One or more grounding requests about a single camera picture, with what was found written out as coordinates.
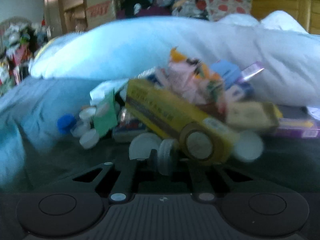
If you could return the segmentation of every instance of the white cloth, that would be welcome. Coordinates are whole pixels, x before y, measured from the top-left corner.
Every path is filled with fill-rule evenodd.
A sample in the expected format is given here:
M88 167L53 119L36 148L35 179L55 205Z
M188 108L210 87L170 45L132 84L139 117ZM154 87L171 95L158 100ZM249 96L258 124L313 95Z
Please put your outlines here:
M250 81L257 99L320 105L319 36L183 17L142 17L102 25L51 57L40 56L30 71L33 77L44 78L131 78L154 66L166 67L173 47L208 65L225 59L244 69L261 61L265 70Z

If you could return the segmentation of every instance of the headboard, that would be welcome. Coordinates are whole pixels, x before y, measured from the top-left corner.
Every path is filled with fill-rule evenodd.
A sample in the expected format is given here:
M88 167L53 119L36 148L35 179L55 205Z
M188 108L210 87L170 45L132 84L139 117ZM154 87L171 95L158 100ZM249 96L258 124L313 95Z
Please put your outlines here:
M26 18L23 17L12 17L10 19L7 19L0 23L0 54L4 52L4 46L3 46L3 35L5 30L10 26L10 24L16 24L16 23L29 23L31 24L31 21L29 21Z
M311 34L320 34L320 0L252 0L251 14L261 20L273 11L289 13Z

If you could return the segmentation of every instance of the purple box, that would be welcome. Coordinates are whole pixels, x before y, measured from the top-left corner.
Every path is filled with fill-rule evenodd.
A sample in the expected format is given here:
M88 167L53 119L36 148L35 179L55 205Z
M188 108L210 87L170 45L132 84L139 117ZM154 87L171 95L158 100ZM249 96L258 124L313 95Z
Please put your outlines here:
M320 122L316 120L281 118L279 126L272 133L277 137L320 138Z

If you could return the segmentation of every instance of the stacked cardboard box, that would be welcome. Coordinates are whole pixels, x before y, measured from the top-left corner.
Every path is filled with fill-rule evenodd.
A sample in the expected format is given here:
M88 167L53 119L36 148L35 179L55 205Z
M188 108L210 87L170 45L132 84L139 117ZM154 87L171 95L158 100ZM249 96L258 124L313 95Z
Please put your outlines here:
M86 0L88 30L116 19L118 0Z

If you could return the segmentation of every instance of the purple cloth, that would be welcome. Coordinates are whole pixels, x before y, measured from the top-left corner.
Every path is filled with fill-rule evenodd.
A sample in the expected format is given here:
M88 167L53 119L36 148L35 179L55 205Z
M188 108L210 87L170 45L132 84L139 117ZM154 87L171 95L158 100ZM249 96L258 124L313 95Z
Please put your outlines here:
M125 10L118 11L117 19L126 19ZM141 9L135 16L168 16L171 15L171 11L164 7L150 6L148 9Z

